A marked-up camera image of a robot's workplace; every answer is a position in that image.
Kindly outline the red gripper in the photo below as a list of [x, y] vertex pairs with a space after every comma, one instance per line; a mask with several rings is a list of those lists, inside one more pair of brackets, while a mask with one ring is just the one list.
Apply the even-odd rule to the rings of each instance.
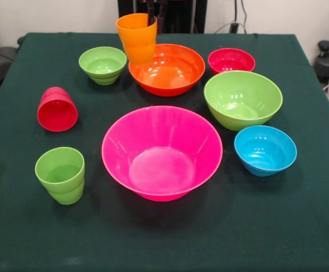
[[144, 0], [144, 2], [147, 3], [147, 24], [149, 26], [154, 24], [156, 21], [154, 3], [161, 3], [159, 6], [158, 22], [162, 23], [164, 21], [166, 13], [166, 3], [164, 1], [166, 0]]

